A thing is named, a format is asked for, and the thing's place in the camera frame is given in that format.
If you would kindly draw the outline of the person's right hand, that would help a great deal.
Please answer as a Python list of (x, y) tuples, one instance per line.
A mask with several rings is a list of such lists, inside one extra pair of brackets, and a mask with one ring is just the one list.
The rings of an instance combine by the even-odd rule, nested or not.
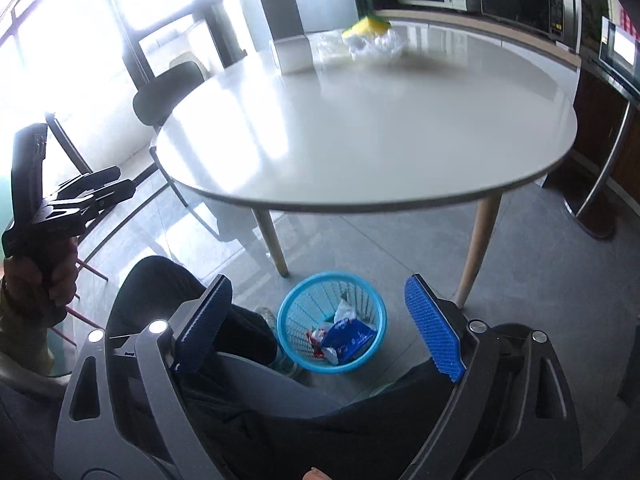
[(318, 468), (312, 467), (310, 471), (304, 474), (303, 480), (331, 480), (331, 478)]

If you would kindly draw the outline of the person's left hand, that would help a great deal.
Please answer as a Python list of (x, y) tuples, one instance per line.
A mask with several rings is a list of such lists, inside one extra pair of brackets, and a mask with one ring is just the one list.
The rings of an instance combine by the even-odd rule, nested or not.
[(42, 272), (27, 256), (4, 259), (3, 295), (12, 313), (32, 325), (52, 327), (66, 317), (78, 277), (76, 237), (44, 248), (50, 271)]

